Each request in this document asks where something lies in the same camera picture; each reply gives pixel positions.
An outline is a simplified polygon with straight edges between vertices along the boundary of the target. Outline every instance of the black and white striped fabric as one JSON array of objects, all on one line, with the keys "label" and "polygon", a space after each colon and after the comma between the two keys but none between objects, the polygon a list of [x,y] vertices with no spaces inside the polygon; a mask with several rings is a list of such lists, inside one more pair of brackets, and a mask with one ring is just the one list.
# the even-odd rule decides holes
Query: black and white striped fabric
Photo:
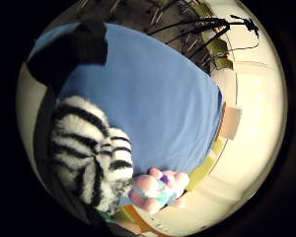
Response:
[{"label": "black and white striped fabric", "polygon": [[52,117],[49,155],[63,187],[83,203],[114,214],[133,175],[130,139],[96,105],[73,96]]}]

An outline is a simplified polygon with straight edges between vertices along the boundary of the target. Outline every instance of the stuffed animal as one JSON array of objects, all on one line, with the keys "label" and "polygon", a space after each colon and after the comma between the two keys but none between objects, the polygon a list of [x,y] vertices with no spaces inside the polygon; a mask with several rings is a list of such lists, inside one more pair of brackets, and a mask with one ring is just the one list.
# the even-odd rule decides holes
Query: stuffed animal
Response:
[{"label": "stuffed animal", "polygon": [[150,214],[157,213],[165,204],[183,208],[181,195],[189,182],[186,173],[161,172],[152,168],[148,175],[140,175],[132,180],[128,196],[133,204]]}]

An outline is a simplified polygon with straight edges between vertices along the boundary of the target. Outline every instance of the cable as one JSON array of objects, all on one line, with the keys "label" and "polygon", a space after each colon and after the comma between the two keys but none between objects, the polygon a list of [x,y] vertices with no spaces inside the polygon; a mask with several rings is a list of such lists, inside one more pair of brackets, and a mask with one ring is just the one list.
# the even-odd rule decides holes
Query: cable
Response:
[{"label": "cable", "polygon": [[204,22],[204,23],[225,23],[226,20],[225,19],[221,19],[221,18],[201,18],[201,19],[195,19],[195,20],[182,20],[182,21],[179,21],[177,23],[173,23],[173,24],[170,24],[170,25],[167,25],[166,27],[163,27],[163,28],[160,28],[160,29],[157,29],[151,33],[147,33],[148,36],[152,36],[156,33],[159,33],[161,31],[164,31],[166,29],[169,29],[169,28],[172,28],[172,27],[176,27],[176,26],[180,26],[180,25],[188,25],[188,24],[191,24],[191,23],[198,23],[198,22]]},{"label": "cable", "polygon": [[255,47],[258,47],[259,46],[259,38],[258,38],[258,42],[256,43],[256,45],[254,46],[248,46],[248,47],[236,47],[236,48],[231,48],[231,49],[228,49],[224,52],[220,52],[220,53],[217,53],[216,55],[213,55],[213,56],[210,56],[205,62],[201,63],[201,67],[208,63],[208,62],[212,62],[213,60],[215,60],[216,57],[219,57],[220,55],[223,55],[223,54],[226,54],[227,52],[230,52],[230,51],[236,51],[236,50],[245,50],[245,49],[252,49],[252,48],[255,48]]},{"label": "cable", "polygon": [[203,44],[197,51],[195,51],[192,55],[188,57],[188,59],[192,59],[194,56],[196,56],[199,52],[204,50],[212,41],[220,38],[222,35],[224,35],[226,32],[230,30],[230,25],[225,26],[225,29],[217,33],[213,38],[208,40],[205,44]]},{"label": "cable", "polygon": [[170,42],[174,41],[174,40],[177,40],[179,38],[182,38],[188,34],[194,34],[194,35],[197,35],[199,34],[200,32],[204,32],[204,31],[207,31],[207,30],[210,30],[210,29],[213,29],[213,28],[216,28],[216,27],[222,27],[221,26],[221,23],[214,23],[212,25],[203,25],[203,26],[199,26],[199,27],[196,27],[195,29],[193,30],[190,30],[188,32],[185,32],[185,33],[182,33],[176,37],[174,37],[173,39],[170,39],[168,41],[165,42],[165,44],[169,44]]}]

